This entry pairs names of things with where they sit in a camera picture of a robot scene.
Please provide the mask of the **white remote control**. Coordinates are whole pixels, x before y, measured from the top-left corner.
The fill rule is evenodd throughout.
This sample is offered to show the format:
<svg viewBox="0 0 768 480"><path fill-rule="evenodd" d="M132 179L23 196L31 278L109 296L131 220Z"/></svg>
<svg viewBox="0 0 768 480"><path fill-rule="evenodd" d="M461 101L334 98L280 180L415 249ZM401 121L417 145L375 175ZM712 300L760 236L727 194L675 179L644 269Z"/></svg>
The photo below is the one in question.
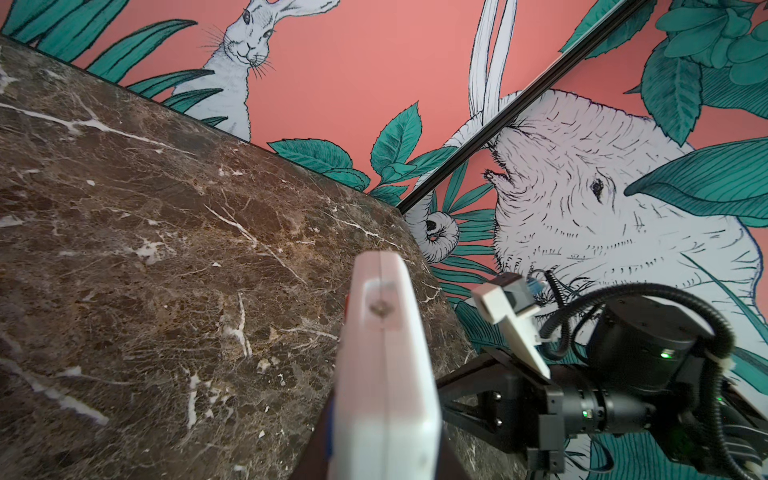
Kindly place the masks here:
<svg viewBox="0 0 768 480"><path fill-rule="evenodd" d="M354 261L335 361L328 476L432 479L442 415L418 302L403 258Z"/></svg>

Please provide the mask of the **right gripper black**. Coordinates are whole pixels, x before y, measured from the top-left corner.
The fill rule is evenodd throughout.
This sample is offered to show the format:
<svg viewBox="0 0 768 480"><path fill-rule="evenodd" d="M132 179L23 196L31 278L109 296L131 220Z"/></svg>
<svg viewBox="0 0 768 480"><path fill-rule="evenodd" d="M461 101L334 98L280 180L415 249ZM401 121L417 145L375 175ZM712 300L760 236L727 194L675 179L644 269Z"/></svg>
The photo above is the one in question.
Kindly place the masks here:
<svg viewBox="0 0 768 480"><path fill-rule="evenodd" d="M646 430L654 406L600 382L582 365L555 364L549 378L503 349L487 349L437 380L443 419L525 460L536 474L566 470L566 441Z"/></svg>

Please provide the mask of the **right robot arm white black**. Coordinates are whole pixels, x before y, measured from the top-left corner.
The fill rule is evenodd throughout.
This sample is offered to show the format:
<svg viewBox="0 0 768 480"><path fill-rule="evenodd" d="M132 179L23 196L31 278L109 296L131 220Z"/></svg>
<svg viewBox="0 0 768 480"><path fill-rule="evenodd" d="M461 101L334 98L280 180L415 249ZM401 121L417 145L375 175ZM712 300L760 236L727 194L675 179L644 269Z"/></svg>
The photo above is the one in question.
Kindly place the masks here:
<svg viewBox="0 0 768 480"><path fill-rule="evenodd" d="M728 479L759 479L767 419L728 378L735 335L695 295L657 283L605 287L564 302L535 326L531 301L492 281L477 309L503 348L437 383L444 419L521 457L532 479L578 467L569 441L648 433L666 458Z"/></svg>

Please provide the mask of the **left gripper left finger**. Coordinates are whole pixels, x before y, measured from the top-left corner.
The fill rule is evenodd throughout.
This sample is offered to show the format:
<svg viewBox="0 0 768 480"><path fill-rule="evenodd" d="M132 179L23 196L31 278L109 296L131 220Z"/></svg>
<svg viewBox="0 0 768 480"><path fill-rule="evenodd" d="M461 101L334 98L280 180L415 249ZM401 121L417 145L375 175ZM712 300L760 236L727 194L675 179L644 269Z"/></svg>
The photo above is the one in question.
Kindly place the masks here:
<svg viewBox="0 0 768 480"><path fill-rule="evenodd" d="M327 480L332 456L334 390L331 390L290 480Z"/></svg>

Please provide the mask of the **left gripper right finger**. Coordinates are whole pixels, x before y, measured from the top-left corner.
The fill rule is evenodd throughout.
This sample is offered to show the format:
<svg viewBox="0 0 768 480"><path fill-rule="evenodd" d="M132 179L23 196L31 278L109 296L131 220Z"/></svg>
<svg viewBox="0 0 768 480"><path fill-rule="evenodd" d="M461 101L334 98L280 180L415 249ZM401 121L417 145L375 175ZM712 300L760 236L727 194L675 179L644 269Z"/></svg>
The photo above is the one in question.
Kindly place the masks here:
<svg viewBox="0 0 768 480"><path fill-rule="evenodd" d="M469 480L463 465L454 452L445 429L441 431L435 480Z"/></svg>

